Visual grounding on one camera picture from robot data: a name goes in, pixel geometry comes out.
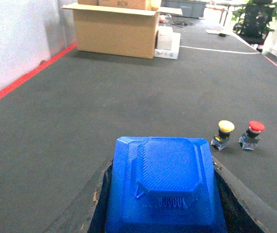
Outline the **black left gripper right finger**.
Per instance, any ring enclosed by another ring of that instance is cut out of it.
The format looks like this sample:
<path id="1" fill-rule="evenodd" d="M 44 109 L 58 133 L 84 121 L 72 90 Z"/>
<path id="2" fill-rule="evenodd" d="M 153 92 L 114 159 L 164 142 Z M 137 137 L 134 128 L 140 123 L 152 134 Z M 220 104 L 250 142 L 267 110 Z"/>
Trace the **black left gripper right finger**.
<path id="1" fill-rule="evenodd" d="M 216 182 L 229 233 L 277 233 L 277 211 L 261 200 L 215 157 Z"/>

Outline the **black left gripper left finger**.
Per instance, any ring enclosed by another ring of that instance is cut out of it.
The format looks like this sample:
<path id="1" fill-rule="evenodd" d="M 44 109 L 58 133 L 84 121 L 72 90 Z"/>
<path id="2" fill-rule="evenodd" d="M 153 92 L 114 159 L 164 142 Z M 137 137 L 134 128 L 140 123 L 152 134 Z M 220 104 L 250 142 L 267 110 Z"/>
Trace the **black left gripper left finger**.
<path id="1" fill-rule="evenodd" d="M 93 174 L 45 233 L 103 233 L 112 179 L 112 157 Z"/>

